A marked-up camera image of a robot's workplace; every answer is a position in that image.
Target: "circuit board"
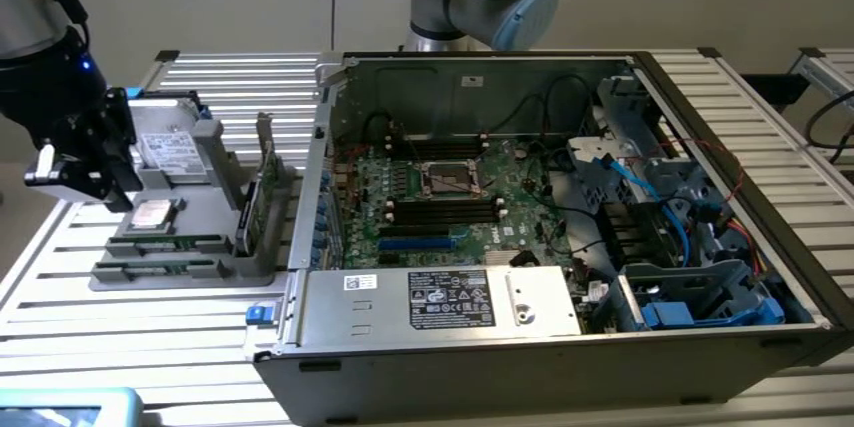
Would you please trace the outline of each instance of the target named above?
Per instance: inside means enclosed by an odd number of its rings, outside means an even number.
[[[540,205],[522,188],[531,160],[514,158],[512,152],[516,147],[515,141],[504,141],[483,152],[476,159],[422,164],[418,161],[391,160],[372,150],[350,159],[348,169],[352,175],[340,195],[344,218],[348,219],[344,268],[378,267],[378,259],[383,253],[379,249],[380,229],[390,225],[384,217],[390,198],[407,203],[434,203],[459,199],[490,199],[496,196],[503,198],[507,211],[500,220],[451,224],[452,249],[398,251],[394,266],[500,265],[495,263],[495,259],[512,255],[512,251],[526,250],[531,251],[542,265],[570,265],[571,255],[555,252],[568,251],[566,239],[554,239],[550,247],[543,237],[538,236],[536,224],[542,223],[546,236],[550,236],[560,216]],[[476,168],[472,177],[478,181],[471,188],[466,187],[462,180],[448,180],[448,177],[434,175],[426,165],[434,164],[442,175],[462,176],[463,166],[472,160],[468,165],[474,164]],[[444,184],[446,187],[451,187],[431,192],[430,188],[426,188],[430,181],[435,186]]]
[[[235,235],[238,246],[246,255],[252,255],[255,246],[262,242],[270,216],[270,202],[279,182],[279,158],[272,143],[266,146],[262,165],[250,185],[247,206],[240,216]]]

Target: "metal rail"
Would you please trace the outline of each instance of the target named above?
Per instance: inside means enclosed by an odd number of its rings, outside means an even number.
[[[854,211],[833,178],[793,147],[779,119],[723,63],[695,51],[655,57],[854,296]],[[149,86],[199,90],[214,115],[228,121],[226,144],[243,158],[256,155],[248,152],[255,114],[272,112],[280,153],[299,167],[314,113],[314,58],[182,55],[152,69]],[[260,288],[92,292],[88,272],[119,220],[100,206],[60,202],[0,284],[0,387],[133,387],[148,426],[290,425],[243,352],[246,309],[282,293],[284,273]],[[781,372],[725,405],[447,425],[822,427],[854,423],[853,399],[850,351],[818,368]]]

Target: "blue plastic latch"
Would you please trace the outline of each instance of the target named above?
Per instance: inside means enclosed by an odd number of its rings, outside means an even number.
[[[254,305],[246,311],[246,325],[272,324],[274,308],[263,305]]]
[[[324,170],[323,172],[320,172],[320,187],[322,188],[328,187],[331,182],[332,182],[332,174],[330,173],[328,170]]]
[[[679,329],[694,326],[694,317],[685,302],[650,302],[641,309],[650,329]]]
[[[327,240],[326,240],[326,232],[315,230],[315,235],[311,239],[311,246],[316,249],[326,249]]]
[[[755,325],[777,325],[786,322],[786,313],[777,299],[763,299],[757,310],[759,318],[754,322]]]
[[[323,200],[323,197],[318,197],[318,214],[326,214],[326,200]]]
[[[315,230],[320,231],[320,232],[326,232],[327,230],[330,230],[330,223],[326,220],[326,216],[319,215],[315,218]]]

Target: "cpu socket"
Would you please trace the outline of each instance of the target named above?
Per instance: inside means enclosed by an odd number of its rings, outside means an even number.
[[[478,166],[474,160],[424,162],[422,196],[479,197]]]

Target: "power supply label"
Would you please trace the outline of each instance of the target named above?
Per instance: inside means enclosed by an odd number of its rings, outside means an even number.
[[[495,327],[486,270],[410,272],[410,325],[416,330]]]

